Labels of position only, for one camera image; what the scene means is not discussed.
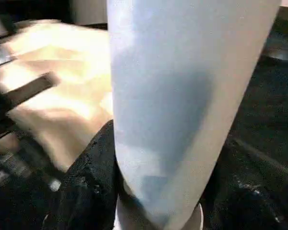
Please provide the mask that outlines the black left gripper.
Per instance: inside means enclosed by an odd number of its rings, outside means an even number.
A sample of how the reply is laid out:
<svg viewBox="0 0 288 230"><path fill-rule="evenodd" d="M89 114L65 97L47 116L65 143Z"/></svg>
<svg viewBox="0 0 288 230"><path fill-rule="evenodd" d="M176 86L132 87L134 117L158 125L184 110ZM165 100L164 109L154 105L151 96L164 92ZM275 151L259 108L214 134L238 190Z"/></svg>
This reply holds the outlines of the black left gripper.
<svg viewBox="0 0 288 230"><path fill-rule="evenodd" d="M15 122L7 115L12 106L18 106L58 83L58 78L52 72L47 72L7 93L0 92L0 139L16 130Z"/></svg>

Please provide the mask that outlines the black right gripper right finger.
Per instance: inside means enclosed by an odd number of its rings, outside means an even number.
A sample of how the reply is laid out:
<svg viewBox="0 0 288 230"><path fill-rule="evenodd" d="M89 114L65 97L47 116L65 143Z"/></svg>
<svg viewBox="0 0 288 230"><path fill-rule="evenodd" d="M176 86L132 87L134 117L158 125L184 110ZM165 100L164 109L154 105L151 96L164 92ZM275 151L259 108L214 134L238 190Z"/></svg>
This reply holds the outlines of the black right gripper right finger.
<svg viewBox="0 0 288 230"><path fill-rule="evenodd" d="M206 230L288 230L288 168L227 139L201 204Z"/></svg>

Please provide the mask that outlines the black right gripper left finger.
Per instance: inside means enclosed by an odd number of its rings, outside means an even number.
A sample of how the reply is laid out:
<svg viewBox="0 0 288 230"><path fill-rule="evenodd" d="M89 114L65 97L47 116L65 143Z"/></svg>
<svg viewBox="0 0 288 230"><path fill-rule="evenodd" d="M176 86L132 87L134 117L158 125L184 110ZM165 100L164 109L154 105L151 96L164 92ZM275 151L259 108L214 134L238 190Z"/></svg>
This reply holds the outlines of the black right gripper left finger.
<svg viewBox="0 0 288 230"><path fill-rule="evenodd" d="M45 229L113 229L120 188L113 120L109 120L64 175L45 218Z"/></svg>

